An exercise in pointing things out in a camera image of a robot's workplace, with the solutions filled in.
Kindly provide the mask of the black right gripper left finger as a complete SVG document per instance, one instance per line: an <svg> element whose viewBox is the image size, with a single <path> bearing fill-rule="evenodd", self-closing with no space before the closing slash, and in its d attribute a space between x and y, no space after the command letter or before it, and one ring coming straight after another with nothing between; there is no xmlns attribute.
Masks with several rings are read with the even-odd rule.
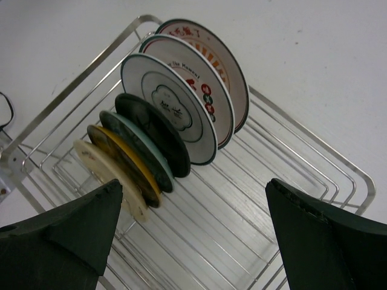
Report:
<svg viewBox="0 0 387 290"><path fill-rule="evenodd" d="M119 219L113 179L71 202L1 227L1 289L95 289Z"/></svg>

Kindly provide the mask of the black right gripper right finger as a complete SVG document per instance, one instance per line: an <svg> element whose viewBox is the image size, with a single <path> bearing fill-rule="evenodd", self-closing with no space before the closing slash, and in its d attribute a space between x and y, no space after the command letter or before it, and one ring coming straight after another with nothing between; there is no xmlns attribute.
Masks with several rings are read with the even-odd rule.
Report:
<svg viewBox="0 0 387 290"><path fill-rule="evenodd" d="M265 187L290 289L386 289L386 225L273 178Z"/></svg>

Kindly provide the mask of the yellow brown patterned plate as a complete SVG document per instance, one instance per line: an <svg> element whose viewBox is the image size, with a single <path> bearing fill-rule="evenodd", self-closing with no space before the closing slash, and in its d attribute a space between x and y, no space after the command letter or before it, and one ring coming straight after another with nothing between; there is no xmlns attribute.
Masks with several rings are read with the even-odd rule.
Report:
<svg viewBox="0 0 387 290"><path fill-rule="evenodd" d="M161 190L151 171L137 153L116 133L95 124L88 125L91 142L108 154L123 171L140 187L146 205L161 206Z"/></svg>

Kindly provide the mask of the teal blue patterned plate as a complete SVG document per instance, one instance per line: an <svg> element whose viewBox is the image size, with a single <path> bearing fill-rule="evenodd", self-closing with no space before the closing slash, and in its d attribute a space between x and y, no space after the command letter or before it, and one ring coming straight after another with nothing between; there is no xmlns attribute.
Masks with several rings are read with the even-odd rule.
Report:
<svg viewBox="0 0 387 290"><path fill-rule="evenodd" d="M101 111L99 118L104 128L117 134L141 158L160 190L172 193L175 188L172 170L155 143L136 124L118 113Z"/></svg>

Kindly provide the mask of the white plate red characters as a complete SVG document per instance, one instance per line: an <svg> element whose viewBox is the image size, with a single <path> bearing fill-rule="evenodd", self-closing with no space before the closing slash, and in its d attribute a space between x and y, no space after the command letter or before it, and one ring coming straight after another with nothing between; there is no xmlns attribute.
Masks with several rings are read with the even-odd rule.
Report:
<svg viewBox="0 0 387 290"><path fill-rule="evenodd" d="M166 34L147 38L140 52L158 58L185 79L213 122L218 148L225 147L235 132L235 111L225 84L210 62L187 42Z"/></svg>

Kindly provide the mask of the cream plate black characters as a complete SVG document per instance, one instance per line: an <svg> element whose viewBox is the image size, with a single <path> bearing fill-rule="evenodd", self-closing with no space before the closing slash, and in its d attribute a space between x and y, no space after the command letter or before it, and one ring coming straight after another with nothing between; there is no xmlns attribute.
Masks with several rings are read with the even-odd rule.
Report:
<svg viewBox="0 0 387 290"><path fill-rule="evenodd" d="M122 185L121 207L135 220L149 220L148 206L141 195L139 186L97 146L84 140L75 140L73 148L84 166L92 171L103 183L117 179Z"/></svg>

